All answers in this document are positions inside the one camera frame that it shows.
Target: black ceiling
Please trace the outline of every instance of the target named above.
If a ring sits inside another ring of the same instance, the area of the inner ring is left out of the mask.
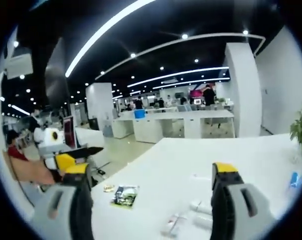
[[[17,40],[19,47],[32,51],[34,73],[24,80],[3,80],[3,111],[13,111],[7,104],[32,112],[35,107],[48,104],[44,71],[59,37],[65,40],[67,66],[86,41],[111,17],[135,0],[49,0],[25,15],[19,24]],[[115,64],[125,60],[130,53],[139,53],[151,47],[178,40],[181,34],[189,36],[209,33],[241,33],[247,29],[251,34],[266,37],[266,44],[283,26],[276,5],[269,0],[257,0],[252,4],[242,0],[156,0],[133,12],[106,34],[84,55],[67,79],[69,91],[75,98],[84,100],[85,83]],[[190,40],[147,53],[119,66],[99,78],[99,82],[117,84],[123,94],[126,86],[142,80],[199,68],[220,67],[224,62],[227,42],[249,42],[254,51],[259,40],[246,37],[212,37]],[[185,80],[218,76],[218,71],[188,74]],[[136,86],[133,89],[151,90],[160,80]]]

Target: floor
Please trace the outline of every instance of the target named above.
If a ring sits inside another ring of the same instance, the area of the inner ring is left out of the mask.
[[[204,131],[202,133],[203,138],[231,138],[232,127],[229,123],[222,123],[220,128],[218,124],[203,123]],[[261,136],[269,136],[270,134],[261,128]],[[183,122],[177,120],[173,123],[173,133],[168,136],[171,138],[183,138],[184,129]],[[106,178],[114,175],[125,166],[133,162],[143,153],[148,151],[154,144],[137,142],[135,136],[129,135],[123,139],[116,139],[113,137],[105,138],[107,157],[110,164],[104,166],[102,170],[106,172]],[[39,155],[36,147],[30,145],[24,150],[25,155],[30,160],[38,160]]]

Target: tiled floor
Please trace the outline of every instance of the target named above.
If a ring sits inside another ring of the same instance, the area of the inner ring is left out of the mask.
[[[204,131],[202,137],[204,138],[231,138],[232,127],[229,123],[222,123],[220,128],[217,124],[210,125],[204,124]],[[264,129],[261,129],[261,136],[270,135]],[[176,121],[173,124],[173,133],[170,136],[172,138],[183,138],[184,129],[183,122]],[[137,159],[147,150],[149,150],[154,144],[137,142],[135,136],[129,135],[123,139],[116,139],[113,137],[105,138],[105,147],[107,149],[107,157],[110,164],[104,166],[102,169],[106,172],[107,176],[112,176],[132,161]],[[30,145],[24,151],[25,155],[31,160],[38,160],[39,155],[34,145]]]

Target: blue container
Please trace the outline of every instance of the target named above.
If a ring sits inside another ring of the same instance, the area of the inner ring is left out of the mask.
[[[144,109],[138,109],[134,111],[134,116],[136,119],[142,119],[145,118],[145,110]]]

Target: ceiling light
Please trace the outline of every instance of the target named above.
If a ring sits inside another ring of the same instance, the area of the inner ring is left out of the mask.
[[[140,94],[141,91],[134,91],[134,92],[131,92],[130,94],[133,95],[133,94]]]
[[[105,34],[111,27],[117,24],[120,20],[131,14],[132,12],[138,10],[139,8],[153,2],[154,0],[138,0],[132,3],[131,5],[124,8],[120,11],[117,15],[112,17],[109,21],[107,21],[100,29],[86,42],[86,44],[81,48],[79,53],[73,59],[72,63],[68,67],[65,76],[68,78],[72,71],[74,70],[75,66],[84,56],[84,54],[90,49],[90,47],[103,35]]]
[[[210,67],[210,68],[195,69],[195,70],[190,70],[190,71],[182,71],[182,72],[177,72],[177,73],[168,74],[168,75],[164,75],[164,76],[158,76],[158,77],[151,78],[151,79],[144,80],[144,81],[139,81],[137,83],[130,84],[127,87],[130,88],[130,87],[133,87],[133,86],[136,86],[136,85],[148,83],[150,81],[155,81],[155,80],[158,80],[158,79],[164,79],[164,78],[174,77],[174,76],[177,76],[177,75],[191,74],[191,73],[205,72],[205,71],[212,71],[212,70],[222,70],[222,69],[229,69],[229,67],[228,66],[219,66],[219,67]]]
[[[23,114],[25,114],[25,115],[30,116],[30,113],[24,111],[23,109],[21,109],[21,108],[15,106],[15,105],[12,105],[12,108],[15,109],[15,110],[17,110],[17,111],[19,111],[20,113],[23,113]]]
[[[118,99],[118,98],[121,98],[121,97],[123,97],[123,95],[115,96],[115,97],[113,97],[112,99]]]
[[[229,80],[229,77],[218,77],[218,78],[210,78],[210,79],[205,79],[205,81],[217,81],[217,80]],[[175,85],[183,85],[183,84],[193,84],[193,83],[199,83],[202,82],[203,80],[194,80],[194,81],[185,81],[185,82],[178,82],[178,83],[173,83],[173,84],[168,84],[168,85],[161,85],[161,86],[156,86],[153,89],[162,89],[162,88],[166,88],[166,87],[171,87],[171,86],[175,86]]]

